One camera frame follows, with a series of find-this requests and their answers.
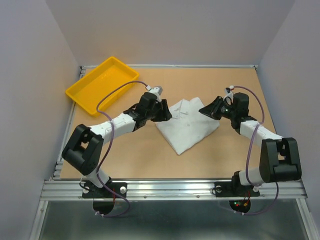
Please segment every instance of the white wall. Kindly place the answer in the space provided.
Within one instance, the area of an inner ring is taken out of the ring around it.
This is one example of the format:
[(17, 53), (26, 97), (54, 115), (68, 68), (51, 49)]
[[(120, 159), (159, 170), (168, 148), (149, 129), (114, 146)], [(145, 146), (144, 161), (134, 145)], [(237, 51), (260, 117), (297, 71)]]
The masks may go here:
[(44, 0), (0, 1), (0, 239), (29, 239), (78, 64)]
[(296, 0), (258, 67), (277, 132), (296, 138), (320, 230), (320, 1)]
[(76, 60), (257, 64), (294, 0), (46, 0)]

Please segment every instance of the plastic tray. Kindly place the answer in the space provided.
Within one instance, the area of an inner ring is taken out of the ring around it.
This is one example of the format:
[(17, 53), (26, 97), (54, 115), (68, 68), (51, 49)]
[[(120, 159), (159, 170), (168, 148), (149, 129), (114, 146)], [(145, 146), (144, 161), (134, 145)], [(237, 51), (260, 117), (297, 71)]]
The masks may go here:
[[(125, 65), (114, 56), (111, 56), (89, 74), (69, 87), (65, 93), (86, 110), (88, 114), (97, 117), (99, 112), (97, 112), (96, 107), (101, 99), (122, 84), (137, 80), (138, 77), (138, 72)], [(124, 86), (104, 100), (100, 105), (99, 110), (105, 111), (119, 97), (128, 91), (133, 84), (134, 83)]]

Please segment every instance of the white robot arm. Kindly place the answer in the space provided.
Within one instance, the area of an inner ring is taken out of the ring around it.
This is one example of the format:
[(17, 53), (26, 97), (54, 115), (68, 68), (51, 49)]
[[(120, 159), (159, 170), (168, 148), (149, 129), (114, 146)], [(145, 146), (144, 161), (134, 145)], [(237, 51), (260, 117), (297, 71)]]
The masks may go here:
[[(251, 139), (259, 122), (249, 115), (249, 96), (241, 92), (233, 94), (233, 89), (234, 86), (227, 87), (225, 97), (218, 96), (199, 112), (215, 120), (222, 117), (231, 120), (231, 126), (238, 134)], [(298, 145), (294, 138), (282, 137), (260, 125), (254, 143), (261, 148), (260, 165), (249, 169), (248, 177), (245, 170), (235, 172), (233, 187), (250, 186), (248, 179), (254, 185), (260, 185), (301, 178)]]
[[(78, 125), (64, 147), (62, 157), (96, 187), (102, 188), (103, 185), (97, 176), (97, 167), (103, 145), (111, 138), (115, 139), (138, 130), (148, 120), (162, 122), (171, 119), (172, 115), (169, 112), (167, 100), (161, 100), (161, 93), (160, 86), (149, 88), (137, 104), (112, 120), (114, 132), (110, 121), (89, 127), (83, 124)], [(110, 177), (101, 168), (98, 174), (103, 183), (110, 180)]]

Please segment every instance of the folded white cloth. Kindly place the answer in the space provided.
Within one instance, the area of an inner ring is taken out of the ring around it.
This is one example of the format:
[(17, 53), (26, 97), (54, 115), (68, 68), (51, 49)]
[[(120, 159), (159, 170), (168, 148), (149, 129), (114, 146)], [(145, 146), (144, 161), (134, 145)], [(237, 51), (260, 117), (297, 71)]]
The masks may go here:
[(169, 107), (172, 118), (156, 126), (175, 152), (180, 155), (219, 127), (219, 121), (199, 112), (204, 105), (200, 98), (182, 99)]

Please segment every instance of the tabletop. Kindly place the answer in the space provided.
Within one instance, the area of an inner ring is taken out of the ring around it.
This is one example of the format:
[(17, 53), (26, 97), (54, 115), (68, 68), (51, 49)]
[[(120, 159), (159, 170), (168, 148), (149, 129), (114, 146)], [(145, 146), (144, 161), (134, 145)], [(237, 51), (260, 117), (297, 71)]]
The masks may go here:
[[(224, 89), (230, 85), (245, 86), (256, 93), (265, 111), (264, 126), (274, 132), (268, 107), (253, 68), (136, 68), (139, 80), (150, 86), (162, 86), (162, 99), (172, 106), (181, 99), (199, 97), (206, 106), (217, 96), (224, 96)], [(118, 116), (137, 103), (145, 92), (142, 84), (135, 84), (106, 112)], [(262, 118), (261, 109), (253, 95), (249, 95), (249, 114), (258, 121)], [(107, 121), (100, 115), (92, 117), (75, 105), (69, 135), (79, 124), (92, 126)], [(177, 155), (157, 129), (154, 122), (135, 132), (117, 137), (102, 169), (114, 179), (202, 179), (231, 178), (235, 171), (245, 169), (250, 140), (239, 135), (231, 127), (230, 120), (222, 118), (220, 126), (212, 134)], [(107, 150), (103, 146), (101, 157)], [(257, 167), (260, 161), (260, 148), (254, 146), (250, 167)], [(79, 179), (81, 174), (68, 162), (63, 162), (61, 179)]]

